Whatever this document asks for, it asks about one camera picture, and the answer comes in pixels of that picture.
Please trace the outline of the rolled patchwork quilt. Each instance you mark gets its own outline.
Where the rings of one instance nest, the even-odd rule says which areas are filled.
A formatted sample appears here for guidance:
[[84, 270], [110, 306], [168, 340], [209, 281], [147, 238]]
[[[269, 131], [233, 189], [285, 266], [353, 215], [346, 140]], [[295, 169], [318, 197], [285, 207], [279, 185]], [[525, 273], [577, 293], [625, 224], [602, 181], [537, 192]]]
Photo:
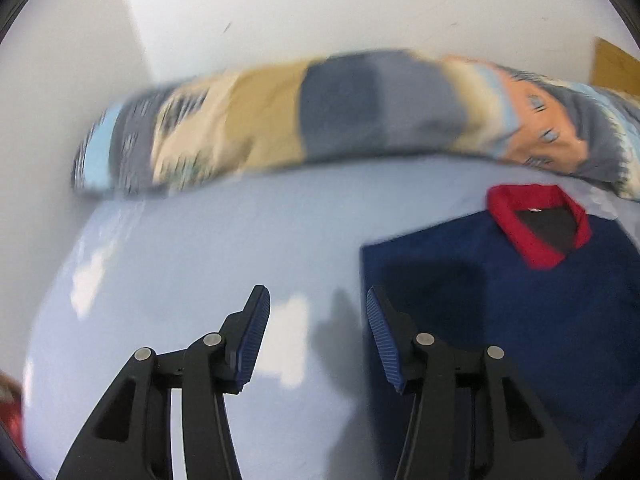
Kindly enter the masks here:
[[470, 58], [369, 51], [193, 78], [106, 110], [72, 185], [175, 193], [245, 171], [424, 152], [483, 156], [639, 196], [639, 101]]

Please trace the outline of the light blue cloud bedsheet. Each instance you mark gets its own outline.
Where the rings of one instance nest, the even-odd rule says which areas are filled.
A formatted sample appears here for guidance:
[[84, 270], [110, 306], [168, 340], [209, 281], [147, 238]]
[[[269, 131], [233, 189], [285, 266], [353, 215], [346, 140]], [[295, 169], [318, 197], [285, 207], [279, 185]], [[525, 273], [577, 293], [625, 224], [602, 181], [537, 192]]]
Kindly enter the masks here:
[[373, 440], [359, 251], [466, 216], [501, 183], [556, 184], [639, 232], [639, 207], [587, 182], [474, 158], [412, 156], [222, 179], [108, 200], [87, 222], [32, 329], [24, 442], [52, 479], [130, 356], [218, 330], [255, 285], [271, 312], [250, 383], [226, 405], [247, 479], [389, 479]]

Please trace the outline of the navy blue jacket red collar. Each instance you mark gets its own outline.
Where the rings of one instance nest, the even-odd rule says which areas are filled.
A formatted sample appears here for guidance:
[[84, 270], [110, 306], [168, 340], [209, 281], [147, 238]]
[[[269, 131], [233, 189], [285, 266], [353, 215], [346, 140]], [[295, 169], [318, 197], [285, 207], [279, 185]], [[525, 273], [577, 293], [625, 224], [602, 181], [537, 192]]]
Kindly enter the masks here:
[[424, 332], [503, 348], [586, 479], [639, 474], [639, 252], [562, 188], [502, 184], [476, 214], [364, 246], [380, 286]]

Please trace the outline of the wooden headboard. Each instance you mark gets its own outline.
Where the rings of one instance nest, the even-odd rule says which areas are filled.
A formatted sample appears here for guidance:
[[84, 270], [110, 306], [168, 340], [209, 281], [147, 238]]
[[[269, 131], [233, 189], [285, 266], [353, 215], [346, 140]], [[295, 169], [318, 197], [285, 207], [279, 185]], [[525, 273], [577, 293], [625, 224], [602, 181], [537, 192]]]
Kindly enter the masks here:
[[615, 44], [598, 38], [594, 45], [590, 84], [638, 96], [640, 62]]

